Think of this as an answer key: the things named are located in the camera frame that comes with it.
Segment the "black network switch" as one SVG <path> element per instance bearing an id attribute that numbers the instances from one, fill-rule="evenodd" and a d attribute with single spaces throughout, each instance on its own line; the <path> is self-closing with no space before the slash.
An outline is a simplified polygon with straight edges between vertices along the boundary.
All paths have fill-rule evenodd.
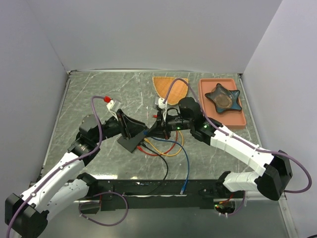
<path id="1" fill-rule="evenodd" d="M 144 140 L 145 137 L 146 137 L 145 132 L 142 131 L 130 139 L 128 138 L 124 139 L 121 136 L 118 138 L 117 142 L 128 152 L 133 153 L 137 149 L 137 147 L 141 144 L 141 142 Z"/>

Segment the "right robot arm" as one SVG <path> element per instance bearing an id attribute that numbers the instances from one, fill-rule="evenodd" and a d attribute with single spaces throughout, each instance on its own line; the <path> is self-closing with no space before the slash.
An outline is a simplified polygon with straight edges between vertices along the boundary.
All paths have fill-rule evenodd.
<path id="1" fill-rule="evenodd" d="M 220 122 L 206 118 L 200 104 L 192 97 L 181 99 L 178 108 L 178 115 L 171 116 L 164 99 L 156 98 L 158 113 L 148 136 L 168 139 L 172 131 L 188 130 L 196 140 L 223 150 L 252 169 L 251 172 L 223 172 L 215 183 L 221 197 L 229 197 L 237 191 L 258 191 L 270 200 L 280 199 L 292 178 L 286 153 L 273 154 L 238 136 Z"/>

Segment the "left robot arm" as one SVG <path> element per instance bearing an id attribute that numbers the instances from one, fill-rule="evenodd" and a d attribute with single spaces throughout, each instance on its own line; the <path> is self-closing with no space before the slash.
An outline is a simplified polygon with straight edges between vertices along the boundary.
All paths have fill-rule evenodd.
<path id="1" fill-rule="evenodd" d="M 23 238 L 37 238 L 48 222 L 72 202 L 95 198 L 99 181 L 81 170 L 99 153 L 102 141 L 118 134 L 132 138 L 144 129 L 143 122 L 126 116 L 122 110 L 104 123 L 96 113 L 84 117 L 75 141 L 60 161 L 21 195 L 13 193 L 6 199 L 6 237 L 14 230 Z"/>

